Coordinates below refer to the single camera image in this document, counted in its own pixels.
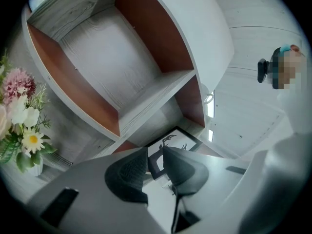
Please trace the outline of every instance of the shelf compartment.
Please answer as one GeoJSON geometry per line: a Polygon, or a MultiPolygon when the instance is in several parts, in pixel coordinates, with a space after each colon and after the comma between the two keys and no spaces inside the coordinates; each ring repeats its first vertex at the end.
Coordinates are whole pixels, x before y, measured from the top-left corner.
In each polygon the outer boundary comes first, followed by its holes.
{"type": "Polygon", "coordinates": [[[138,93],[119,112],[121,136],[132,135],[194,76],[194,70],[166,73],[138,93]]]}
{"type": "Polygon", "coordinates": [[[31,25],[28,25],[28,30],[30,41],[39,57],[37,61],[43,63],[39,70],[47,78],[52,90],[69,108],[99,132],[111,139],[119,139],[117,110],[75,70],[75,66],[56,41],[31,25]]]}
{"type": "Polygon", "coordinates": [[[172,97],[157,110],[128,140],[136,146],[143,147],[178,125],[183,119],[179,105],[172,97]]]}
{"type": "Polygon", "coordinates": [[[177,26],[157,0],[116,0],[163,73],[194,69],[177,26]]]}
{"type": "Polygon", "coordinates": [[[76,72],[117,111],[161,76],[148,49],[116,8],[85,20],[59,44],[76,72]]]}
{"type": "Polygon", "coordinates": [[[45,0],[28,22],[59,42],[78,24],[114,3],[115,0],[45,0]]]}

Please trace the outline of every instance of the flower bouquet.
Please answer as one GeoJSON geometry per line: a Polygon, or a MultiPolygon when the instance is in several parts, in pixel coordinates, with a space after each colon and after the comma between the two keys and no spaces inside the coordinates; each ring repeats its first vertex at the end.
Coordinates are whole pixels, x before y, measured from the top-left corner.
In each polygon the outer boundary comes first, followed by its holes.
{"type": "Polygon", "coordinates": [[[50,128],[50,120],[42,116],[48,102],[45,85],[21,68],[12,68],[6,55],[0,61],[0,162],[16,157],[16,164],[24,173],[41,165],[42,154],[56,151],[46,141],[50,138],[40,127],[50,128]]]}

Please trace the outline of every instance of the person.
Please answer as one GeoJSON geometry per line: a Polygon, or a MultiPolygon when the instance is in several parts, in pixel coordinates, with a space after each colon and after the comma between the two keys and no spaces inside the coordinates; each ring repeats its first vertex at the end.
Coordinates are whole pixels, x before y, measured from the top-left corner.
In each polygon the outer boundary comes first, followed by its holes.
{"type": "Polygon", "coordinates": [[[258,81],[268,75],[293,131],[301,134],[312,133],[312,66],[307,56],[298,46],[284,44],[270,62],[262,59],[258,65],[258,81]]]}

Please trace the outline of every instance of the flower vase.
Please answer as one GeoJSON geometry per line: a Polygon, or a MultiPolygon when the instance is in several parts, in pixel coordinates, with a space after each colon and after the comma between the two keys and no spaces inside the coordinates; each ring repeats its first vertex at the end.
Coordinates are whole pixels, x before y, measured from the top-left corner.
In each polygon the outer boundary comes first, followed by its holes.
{"type": "Polygon", "coordinates": [[[40,164],[37,165],[35,164],[34,167],[32,168],[27,168],[28,173],[30,173],[32,176],[39,176],[42,173],[43,169],[43,158],[42,156],[40,157],[40,164]]]}

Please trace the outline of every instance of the black mesh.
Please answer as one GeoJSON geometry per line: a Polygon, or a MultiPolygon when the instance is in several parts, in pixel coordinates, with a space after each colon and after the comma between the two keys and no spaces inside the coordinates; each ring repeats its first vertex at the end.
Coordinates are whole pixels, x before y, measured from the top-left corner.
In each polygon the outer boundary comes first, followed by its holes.
{"type": "Polygon", "coordinates": [[[174,186],[178,186],[190,179],[195,169],[192,165],[178,158],[172,152],[163,152],[164,169],[174,186]]]}
{"type": "Polygon", "coordinates": [[[105,182],[111,192],[123,201],[148,203],[142,192],[147,171],[147,148],[132,153],[110,165],[105,182]]]}

